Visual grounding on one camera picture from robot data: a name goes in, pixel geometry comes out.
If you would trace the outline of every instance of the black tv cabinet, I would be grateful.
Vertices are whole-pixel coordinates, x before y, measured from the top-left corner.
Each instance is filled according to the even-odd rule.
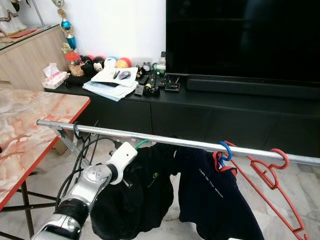
[[[187,90],[161,90],[160,97],[130,94],[119,102],[80,86],[63,84],[46,92],[89,96],[79,117],[84,125],[217,143],[228,140],[253,149],[279,148],[290,154],[320,156],[318,100]]]

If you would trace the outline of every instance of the tiled floor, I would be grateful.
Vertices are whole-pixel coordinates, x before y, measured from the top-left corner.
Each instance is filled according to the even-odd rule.
[[[109,151],[113,150],[112,145],[103,140],[98,144],[98,149],[94,158],[95,163],[104,163],[110,157]],[[265,183],[257,176],[249,166],[249,161],[245,158],[234,158],[251,179],[263,190],[264,194],[277,206],[277,209],[287,217],[293,226],[297,226],[297,221],[293,218],[293,213],[289,205],[278,192],[271,191]],[[75,161],[74,156],[67,150],[63,156],[51,151],[45,159],[38,165],[37,175],[32,175],[27,179],[29,191],[55,196],[60,185],[70,173]],[[276,171],[279,182],[284,191],[290,196],[297,211],[301,214],[305,223],[306,232],[310,240],[320,239],[320,167],[300,165],[291,163],[282,171]],[[178,220],[178,186],[179,176],[172,176],[174,187],[174,202],[167,215],[164,217],[161,227],[147,233],[140,233],[137,240],[200,240],[195,226],[191,223],[181,223]],[[295,237],[287,229],[285,224],[276,216],[270,207],[249,185],[245,178],[239,173],[237,184],[243,196],[250,205],[259,226],[266,240],[293,240]],[[30,202],[45,203],[44,199],[30,197]],[[7,206],[22,204],[20,193],[16,193]],[[37,229],[45,219],[54,211],[54,208],[43,208],[32,210],[34,228]],[[17,235],[21,238],[29,239],[25,214],[21,212],[0,213],[0,231]],[[90,218],[84,225],[82,240],[98,240],[91,229]]]

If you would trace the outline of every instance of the clothes hanger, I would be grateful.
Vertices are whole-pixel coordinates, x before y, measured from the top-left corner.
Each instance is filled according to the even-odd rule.
[[[236,147],[236,145],[234,145],[233,143],[229,142],[229,141],[224,141],[225,144],[221,144],[223,145],[228,153],[231,152],[229,146],[232,147]],[[288,156],[280,149],[277,148],[273,148],[270,150],[271,152],[275,152],[280,154],[283,157],[284,160],[284,164],[282,166],[279,166],[277,164],[270,164],[268,165],[267,163],[265,163],[264,161],[258,160],[258,159],[254,159],[252,156],[246,156],[247,158],[250,159],[251,163],[250,166],[254,169],[254,171],[262,178],[262,180],[267,184],[267,186],[271,189],[271,190],[276,190],[278,189],[279,192],[282,194],[282,196],[284,197],[284,199],[286,200],[286,202],[289,204],[294,216],[296,217],[298,223],[299,223],[299,227],[298,228],[294,228],[287,220],[286,218],[275,208],[275,206],[267,199],[267,197],[262,193],[262,191],[260,191],[258,189],[258,187],[251,181],[251,179],[245,174],[245,172],[239,167],[239,165],[232,159],[229,159],[232,164],[239,170],[239,172],[244,176],[244,178],[250,183],[250,185],[256,190],[256,192],[263,198],[263,200],[270,206],[270,208],[277,214],[277,216],[284,222],[284,224],[290,229],[290,231],[294,234],[294,236],[298,239],[298,240],[309,240],[309,236],[305,233],[303,235],[304,238],[302,238],[300,236],[300,232],[302,232],[303,230],[305,230],[305,225],[301,220],[301,217],[299,215],[299,213],[297,212],[295,206],[293,205],[293,203],[291,202],[290,198],[288,197],[288,195],[285,193],[285,191],[282,189],[282,187],[280,187],[279,185],[279,180],[277,177],[277,174],[275,173],[274,169],[279,169],[279,170],[283,170],[286,169],[289,164],[290,164],[290,160],[288,158]],[[219,158],[219,159],[224,159],[222,157],[219,157],[217,152],[213,153],[213,158]],[[263,165],[264,167],[266,167],[269,172],[272,174],[273,176],[273,180],[271,180],[268,176],[267,176],[267,170],[262,171],[259,167],[260,165]]]

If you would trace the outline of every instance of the clothes drying rack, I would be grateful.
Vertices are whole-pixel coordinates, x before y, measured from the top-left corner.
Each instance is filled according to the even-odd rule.
[[[101,128],[101,127],[94,127],[94,126],[85,126],[85,125],[76,125],[70,123],[63,123],[57,121],[47,121],[47,120],[38,120],[37,124],[39,126],[46,126],[55,131],[57,136],[63,141],[63,143],[76,155],[80,153],[80,149],[77,148],[77,139],[74,137],[73,140],[70,139],[68,134],[65,130],[74,130],[74,127],[77,132],[84,132],[94,135],[105,135],[111,136],[116,138],[132,138],[132,139],[140,139],[145,140],[148,139],[151,142],[156,143],[163,143],[163,144],[171,144],[183,147],[190,147],[190,148],[197,148],[208,150],[212,152],[223,152],[227,153],[227,150],[224,146],[220,144],[213,144],[201,141],[191,141],[185,139],[178,139],[172,137],[165,137],[165,136],[157,136],[151,134],[144,134],[144,133],[137,133],[137,132],[130,132],[130,131],[122,131],[122,130],[115,130],[115,129],[108,129],[108,128]],[[230,150],[234,156],[252,156],[255,158],[259,158],[260,160],[278,160],[283,161],[283,157],[271,151],[264,151],[264,150],[256,150],[250,148],[243,148],[243,147],[235,147],[230,146]],[[298,163],[298,164],[307,164],[307,165],[314,165],[320,166],[320,158],[317,157],[310,157],[310,156],[300,156],[300,155],[293,155],[287,154],[290,162]],[[83,161],[84,166],[89,165],[89,161],[84,159]]]
[[[164,136],[143,134],[143,133],[137,133],[137,132],[121,131],[121,130],[115,130],[115,129],[95,127],[95,126],[85,126],[85,125],[70,124],[70,123],[63,123],[63,122],[57,122],[57,121],[47,121],[47,120],[38,120],[37,124],[39,126],[46,126],[46,127],[53,129],[54,132],[57,134],[57,136],[66,144],[66,146],[76,156],[79,156],[80,154],[82,155],[82,153],[83,153],[77,147],[78,139],[79,139],[79,132],[88,133],[88,134],[92,134],[92,135],[98,135],[98,136],[105,135],[105,136],[116,137],[116,138],[131,138],[131,139],[148,140],[148,141],[152,141],[152,142],[156,142],[156,143],[163,143],[163,144],[170,144],[170,145],[212,151],[212,152],[214,152],[212,155],[212,158],[215,162],[215,169],[217,171],[219,171],[217,157],[218,157],[218,155],[220,155],[220,157],[221,157],[221,155],[224,153],[226,156],[230,156],[230,157],[228,157],[228,159],[233,163],[233,165],[238,169],[238,171],[244,176],[244,178],[249,182],[249,184],[256,190],[256,192],[263,198],[263,200],[271,207],[271,209],[277,214],[277,216],[284,222],[284,224],[289,228],[289,230],[294,234],[294,236],[298,240],[309,240],[309,236],[306,233],[303,235],[303,237],[300,236],[302,231],[305,230],[305,225],[304,225],[299,213],[297,212],[295,206],[293,205],[292,201],[290,200],[289,196],[281,188],[277,174],[275,173],[274,169],[283,170],[289,166],[290,162],[298,163],[298,164],[320,166],[320,158],[309,157],[309,156],[299,156],[299,155],[293,155],[293,154],[285,154],[280,149],[275,149],[275,148],[271,149],[271,151],[242,148],[242,147],[237,147],[228,141],[225,141],[224,143],[220,143],[220,144],[212,144],[212,143],[207,143],[207,142],[191,141],[191,140],[184,140],[184,139],[178,139],[178,138],[172,138],[172,137],[164,137]],[[73,140],[71,140],[71,138],[67,134],[66,130],[74,131]],[[271,190],[278,190],[282,194],[282,196],[284,197],[284,199],[287,201],[288,205],[290,206],[293,214],[295,215],[295,217],[298,221],[299,227],[294,228],[293,225],[287,221],[287,219],[277,210],[277,208],[264,195],[264,193],[261,190],[259,190],[259,188],[251,181],[251,179],[240,168],[240,166],[236,163],[236,161],[231,159],[231,156],[246,156],[249,158],[250,166],[261,177],[261,179],[267,184],[267,186]],[[263,160],[277,160],[277,161],[279,161],[279,163],[280,163],[280,161],[282,161],[282,164],[281,163],[280,164],[278,164],[278,163],[267,164]],[[87,167],[90,164],[91,164],[91,162],[88,161],[85,157],[82,158],[81,165],[83,167]],[[263,166],[265,169],[268,169],[269,173],[272,174],[273,180],[267,176],[268,171],[262,170],[260,168],[261,166]]]

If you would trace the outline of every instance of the flat screen tv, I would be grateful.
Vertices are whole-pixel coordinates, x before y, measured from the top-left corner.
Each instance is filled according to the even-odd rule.
[[[320,98],[320,0],[166,0],[167,73],[189,89]]]

